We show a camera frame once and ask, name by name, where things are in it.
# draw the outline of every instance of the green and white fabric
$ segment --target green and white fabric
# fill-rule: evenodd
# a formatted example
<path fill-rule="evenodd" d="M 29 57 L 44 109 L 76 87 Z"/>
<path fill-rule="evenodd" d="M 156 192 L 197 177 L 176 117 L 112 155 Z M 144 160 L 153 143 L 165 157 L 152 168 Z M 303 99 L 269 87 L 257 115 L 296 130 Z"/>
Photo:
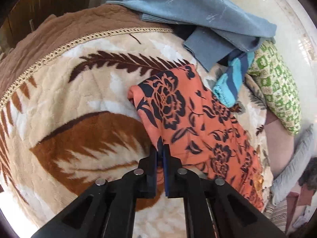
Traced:
<path fill-rule="evenodd" d="M 272 42 L 264 41 L 256 50 L 247 73 L 260 86 L 267 106 L 288 132 L 296 135 L 301 128 L 302 118 L 298 89 L 283 57 Z"/>

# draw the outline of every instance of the beige blanket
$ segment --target beige blanket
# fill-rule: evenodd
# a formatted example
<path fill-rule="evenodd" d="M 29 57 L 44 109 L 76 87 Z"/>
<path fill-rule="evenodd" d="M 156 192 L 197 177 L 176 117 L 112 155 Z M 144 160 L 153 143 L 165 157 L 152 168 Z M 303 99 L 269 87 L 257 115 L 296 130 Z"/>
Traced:
<path fill-rule="evenodd" d="M 94 28 L 82 23 L 86 15 Z M 61 18 L 72 23 L 63 25 Z M 206 73 L 169 28 L 141 22 L 119 6 L 61 18 L 47 20 L 0 63 L 0 76 L 7 71 L 16 76 L 0 80 L 0 184 L 38 227 L 97 178 L 121 178 L 147 155 L 150 140 L 126 99 L 130 86 L 190 62 L 211 87 L 223 70 L 217 65 Z M 48 29 L 59 24 L 61 35 L 53 41 Z M 248 82 L 251 90 L 242 87 L 235 111 L 260 157 L 262 185 L 256 189 L 267 198 L 272 175 L 263 130 L 266 109 L 254 95 L 258 87 Z M 186 237 L 182 199 L 167 199 L 159 187 L 155 199 L 139 200 L 134 237 L 139 235 Z"/>

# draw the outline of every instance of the folded orange garment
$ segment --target folded orange garment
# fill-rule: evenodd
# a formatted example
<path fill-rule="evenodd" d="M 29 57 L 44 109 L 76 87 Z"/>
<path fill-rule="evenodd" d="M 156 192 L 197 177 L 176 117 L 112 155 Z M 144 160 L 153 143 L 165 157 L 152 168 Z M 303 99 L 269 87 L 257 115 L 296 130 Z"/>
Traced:
<path fill-rule="evenodd" d="M 128 99 L 157 149 L 169 144 L 184 167 L 196 166 L 210 179 L 224 178 L 262 209 L 255 188 L 262 172 L 258 155 L 230 109 L 204 87 L 194 65 L 155 74 L 132 86 Z"/>

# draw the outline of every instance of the gray rolled cloth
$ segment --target gray rolled cloth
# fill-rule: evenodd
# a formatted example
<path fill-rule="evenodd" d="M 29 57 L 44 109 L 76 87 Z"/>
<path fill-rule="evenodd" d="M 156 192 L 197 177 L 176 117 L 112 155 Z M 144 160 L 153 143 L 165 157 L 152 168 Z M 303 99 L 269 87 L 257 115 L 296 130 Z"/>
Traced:
<path fill-rule="evenodd" d="M 253 52 L 275 36 L 276 25 L 243 11 L 229 0 L 107 1 L 141 12 L 143 21 L 197 25 L 184 47 L 209 71 L 238 48 Z"/>

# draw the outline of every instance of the silver bolt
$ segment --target silver bolt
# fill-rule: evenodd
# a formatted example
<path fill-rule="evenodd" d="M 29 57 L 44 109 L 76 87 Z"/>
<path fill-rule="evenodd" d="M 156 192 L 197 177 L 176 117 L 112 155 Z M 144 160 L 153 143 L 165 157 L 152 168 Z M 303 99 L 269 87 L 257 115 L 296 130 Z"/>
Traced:
<path fill-rule="evenodd" d="M 177 172 L 180 174 L 180 175 L 185 175 L 187 174 L 187 169 L 186 168 L 179 168 L 177 170 Z"/>
<path fill-rule="evenodd" d="M 143 169 L 141 169 L 141 168 L 137 168 L 133 172 L 136 176 L 140 176 L 144 173 Z"/>
<path fill-rule="evenodd" d="M 98 186 L 104 185 L 105 183 L 106 183 L 106 180 L 103 179 L 103 178 L 98 178 L 98 179 L 96 180 L 96 184 L 97 184 Z"/>
<path fill-rule="evenodd" d="M 224 185 L 224 179 L 222 179 L 222 178 L 217 178 L 217 179 L 215 179 L 215 183 L 216 183 L 217 185 L 219 185 L 219 186 L 222 186 L 222 185 Z"/>

